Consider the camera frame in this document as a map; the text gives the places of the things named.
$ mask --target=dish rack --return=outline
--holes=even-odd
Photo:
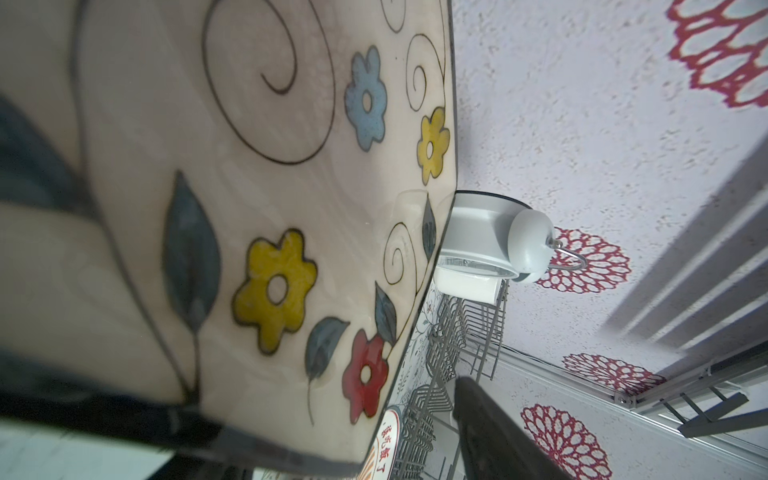
[[[456,378],[458,362],[470,367],[470,376],[493,380],[502,350],[509,283],[502,281],[494,305],[442,295],[437,309],[437,323],[429,330],[426,355],[429,384],[413,390],[402,422],[402,436],[392,466],[394,479],[421,478],[427,454],[433,450],[435,422],[458,435],[453,425],[435,416],[452,412],[452,392],[446,384]],[[459,447],[449,470],[452,480]]]

